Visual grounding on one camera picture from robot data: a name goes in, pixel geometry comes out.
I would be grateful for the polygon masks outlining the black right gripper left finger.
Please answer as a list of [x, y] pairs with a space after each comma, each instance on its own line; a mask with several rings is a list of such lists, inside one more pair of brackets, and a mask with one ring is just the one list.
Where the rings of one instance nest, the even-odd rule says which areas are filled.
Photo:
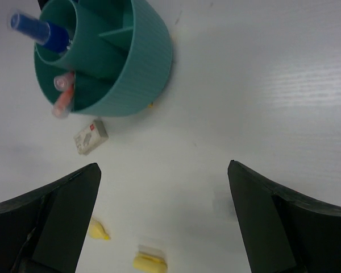
[[0, 272], [75, 272], [100, 181], [92, 163], [0, 202]]

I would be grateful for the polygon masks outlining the clear spray bottle blue cap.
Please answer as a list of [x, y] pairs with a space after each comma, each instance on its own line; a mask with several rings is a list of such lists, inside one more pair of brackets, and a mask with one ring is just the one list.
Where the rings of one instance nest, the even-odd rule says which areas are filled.
[[40, 20], [18, 9], [8, 14], [7, 26], [9, 30], [31, 38], [36, 44], [54, 53], [66, 52], [72, 43], [72, 38], [64, 27]]

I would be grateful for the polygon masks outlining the thin pink pen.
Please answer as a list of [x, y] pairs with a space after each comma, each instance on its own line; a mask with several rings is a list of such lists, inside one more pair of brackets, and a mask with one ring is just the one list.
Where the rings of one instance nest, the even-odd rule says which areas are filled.
[[64, 92], [73, 85], [74, 79], [74, 72], [67, 72], [54, 77], [53, 84], [56, 90], [59, 92]]

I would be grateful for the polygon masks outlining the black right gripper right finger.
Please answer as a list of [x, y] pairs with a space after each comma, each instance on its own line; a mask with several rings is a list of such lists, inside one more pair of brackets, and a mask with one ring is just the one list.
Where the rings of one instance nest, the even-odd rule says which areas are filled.
[[341, 206], [278, 184], [235, 160], [228, 180], [252, 272], [341, 272]]

